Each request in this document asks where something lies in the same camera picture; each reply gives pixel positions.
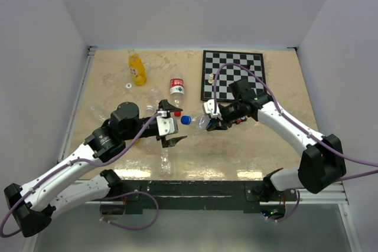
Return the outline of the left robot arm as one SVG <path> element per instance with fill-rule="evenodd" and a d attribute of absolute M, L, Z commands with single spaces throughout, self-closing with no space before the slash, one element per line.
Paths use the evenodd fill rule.
<path fill-rule="evenodd" d="M 84 184 L 74 183 L 93 169 L 114 163 L 139 138 L 155 137 L 163 148 L 175 146 L 181 138 L 167 138 L 178 132 L 177 121 L 172 116 L 175 112 L 179 108 L 168 100 L 161 100 L 150 117 L 140 117 L 135 103 L 121 103 L 65 160 L 30 182 L 13 183 L 4 189 L 9 211 L 1 227 L 13 217 L 19 233 L 31 237 L 45 229 L 54 217 L 77 205 L 96 199 L 120 198 L 124 186 L 113 170 L 104 170 Z"/>

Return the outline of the yellow tea bottle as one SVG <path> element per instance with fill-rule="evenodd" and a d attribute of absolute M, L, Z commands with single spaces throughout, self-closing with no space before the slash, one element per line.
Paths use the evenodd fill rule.
<path fill-rule="evenodd" d="M 133 82 L 137 86 L 143 86 L 147 82 L 144 64 L 134 49 L 128 50 L 128 65 Z"/>

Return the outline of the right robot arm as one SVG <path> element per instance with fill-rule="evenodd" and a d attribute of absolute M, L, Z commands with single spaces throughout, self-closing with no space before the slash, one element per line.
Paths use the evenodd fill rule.
<path fill-rule="evenodd" d="M 227 106 L 214 99 L 203 104 L 211 119 L 209 131 L 227 130 L 245 117 L 267 126 L 289 143 L 301 158 L 298 168 L 277 169 L 263 179 L 258 191 L 263 198 L 277 200 L 287 189 L 306 189 L 317 194 L 346 174 L 341 141 L 336 135 L 325 136 L 287 113 L 266 92 L 255 93 L 245 80 L 232 83 L 234 100 Z"/>

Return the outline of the blue cap Pepsi bottle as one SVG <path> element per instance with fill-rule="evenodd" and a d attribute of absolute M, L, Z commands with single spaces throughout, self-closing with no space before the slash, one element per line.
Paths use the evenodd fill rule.
<path fill-rule="evenodd" d="M 180 119 L 182 125 L 189 126 L 195 130 L 206 130 L 210 118 L 204 114 L 183 115 Z"/>

